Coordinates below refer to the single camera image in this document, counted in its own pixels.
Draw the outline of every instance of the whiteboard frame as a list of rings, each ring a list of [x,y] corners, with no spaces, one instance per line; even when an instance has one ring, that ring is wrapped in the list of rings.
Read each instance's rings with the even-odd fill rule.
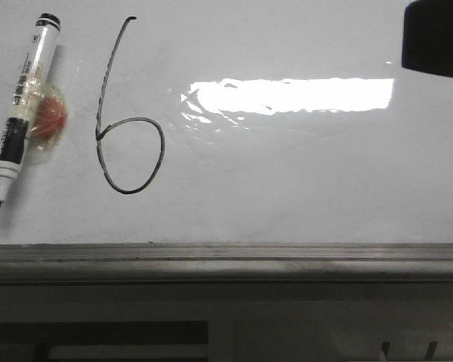
[[[0,245],[0,284],[453,281],[453,244]]]

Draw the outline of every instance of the whiteboard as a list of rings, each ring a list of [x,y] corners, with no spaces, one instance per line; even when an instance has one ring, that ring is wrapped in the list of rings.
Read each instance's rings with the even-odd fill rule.
[[[30,152],[0,244],[453,243],[453,79],[403,69],[405,0],[0,1],[0,135],[42,12],[69,117]],[[157,120],[165,160],[136,195],[97,161],[103,127]],[[104,140],[111,176],[147,178],[147,125]]]

